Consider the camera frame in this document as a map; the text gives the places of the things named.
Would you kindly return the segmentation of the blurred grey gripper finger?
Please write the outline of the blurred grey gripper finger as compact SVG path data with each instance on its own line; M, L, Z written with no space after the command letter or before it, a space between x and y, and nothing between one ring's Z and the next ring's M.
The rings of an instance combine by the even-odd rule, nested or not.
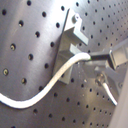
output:
M128 128L128 69L109 128Z

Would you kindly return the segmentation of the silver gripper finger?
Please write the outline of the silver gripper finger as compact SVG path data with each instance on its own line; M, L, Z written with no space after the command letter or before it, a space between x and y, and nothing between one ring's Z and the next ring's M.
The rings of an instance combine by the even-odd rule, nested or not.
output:
M110 49L108 60L113 70L119 65L128 62L128 43L121 43Z

